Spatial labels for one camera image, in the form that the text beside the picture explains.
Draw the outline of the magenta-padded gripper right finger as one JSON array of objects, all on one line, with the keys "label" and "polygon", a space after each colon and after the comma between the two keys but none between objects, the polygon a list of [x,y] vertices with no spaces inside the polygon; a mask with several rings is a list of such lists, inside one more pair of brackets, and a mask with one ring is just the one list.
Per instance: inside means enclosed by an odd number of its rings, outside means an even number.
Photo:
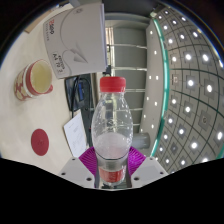
[{"label": "magenta-padded gripper right finger", "polygon": [[132,188],[143,187],[168,175],[154,157],[146,157],[133,147],[129,150],[127,165]]}]

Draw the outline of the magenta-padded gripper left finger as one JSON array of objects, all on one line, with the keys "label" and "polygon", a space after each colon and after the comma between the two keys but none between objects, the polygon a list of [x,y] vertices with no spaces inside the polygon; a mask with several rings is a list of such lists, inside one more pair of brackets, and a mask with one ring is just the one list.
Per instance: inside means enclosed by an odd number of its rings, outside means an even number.
[{"label": "magenta-padded gripper left finger", "polygon": [[72,157],[59,172],[59,176],[84,188],[96,187],[97,157],[93,147],[81,156]]}]

